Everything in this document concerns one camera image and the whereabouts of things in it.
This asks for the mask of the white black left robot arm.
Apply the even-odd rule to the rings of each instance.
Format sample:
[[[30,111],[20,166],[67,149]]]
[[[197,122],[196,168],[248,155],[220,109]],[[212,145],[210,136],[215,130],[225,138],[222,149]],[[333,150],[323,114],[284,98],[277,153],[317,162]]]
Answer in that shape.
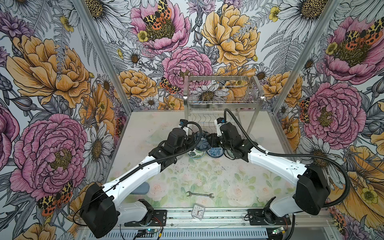
[[[116,225],[148,225],[154,208],[147,201],[140,199],[128,207],[123,207],[122,202],[148,179],[175,164],[178,156],[193,150],[201,134],[189,137],[183,128],[174,128],[165,141],[123,176],[102,186],[90,186],[78,213],[94,236],[102,238]]]

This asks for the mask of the blue floral bowl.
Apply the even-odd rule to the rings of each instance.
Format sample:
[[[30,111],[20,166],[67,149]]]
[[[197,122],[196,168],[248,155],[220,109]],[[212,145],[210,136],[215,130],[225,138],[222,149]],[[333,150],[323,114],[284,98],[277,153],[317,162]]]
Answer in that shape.
[[[211,157],[211,158],[220,158],[224,155],[224,150],[223,148],[220,147],[212,147],[206,151],[206,153]]]

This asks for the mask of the dark grey patterned bowl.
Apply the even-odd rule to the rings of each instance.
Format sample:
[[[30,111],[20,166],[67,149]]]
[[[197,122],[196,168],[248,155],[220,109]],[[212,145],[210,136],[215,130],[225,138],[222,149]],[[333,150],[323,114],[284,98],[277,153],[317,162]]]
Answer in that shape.
[[[206,138],[201,138],[198,144],[196,145],[196,150],[205,152],[211,148],[208,140]]]

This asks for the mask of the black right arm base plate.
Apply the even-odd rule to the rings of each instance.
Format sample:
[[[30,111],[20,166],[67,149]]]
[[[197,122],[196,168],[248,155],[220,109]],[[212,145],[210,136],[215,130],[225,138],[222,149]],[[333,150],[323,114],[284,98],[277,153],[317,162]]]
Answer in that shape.
[[[278,217],[272,211],[264,209],[248,209],[245,219],[250,222],[251,226],[286,226],[291,224],[289,215]]]

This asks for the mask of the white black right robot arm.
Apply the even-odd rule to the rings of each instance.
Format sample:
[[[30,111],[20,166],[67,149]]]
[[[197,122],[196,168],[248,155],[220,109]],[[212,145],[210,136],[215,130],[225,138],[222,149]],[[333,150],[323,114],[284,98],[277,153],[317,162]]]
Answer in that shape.
[[[279,218],[288,214],[301,212],[313,216],[319,214],[331,192],[320,167],[272,156],[256,143],[243,139],[232,123],[226,122],[223,118],[218,118],[214,123],[217,132],[213,135],[213,143],[229,151],[232,158],[269,170],[295,187],[295,192],[284,198],[272,197],[258,219],[273,225]]]

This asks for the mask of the green leaf pattern bowl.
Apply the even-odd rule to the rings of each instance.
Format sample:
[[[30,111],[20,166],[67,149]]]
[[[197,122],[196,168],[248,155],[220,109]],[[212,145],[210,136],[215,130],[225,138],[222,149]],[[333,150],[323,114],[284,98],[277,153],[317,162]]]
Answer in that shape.
[[[189,151],[187,153],[187,155],[192,158],[192,159],[200,159],[202,158],[204,155],[206,154],[205,151],[200,151],[200,150],[197,150],[197,149],[194,149],[192,151]]]

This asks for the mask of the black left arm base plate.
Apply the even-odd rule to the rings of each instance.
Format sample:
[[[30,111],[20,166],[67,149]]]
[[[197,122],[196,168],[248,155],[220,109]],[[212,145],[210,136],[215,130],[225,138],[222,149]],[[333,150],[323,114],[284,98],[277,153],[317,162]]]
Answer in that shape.
[[[139,222],[124,223],[125,227],[165,227],[167,223],[167,210],[153,210],[145,215]]]

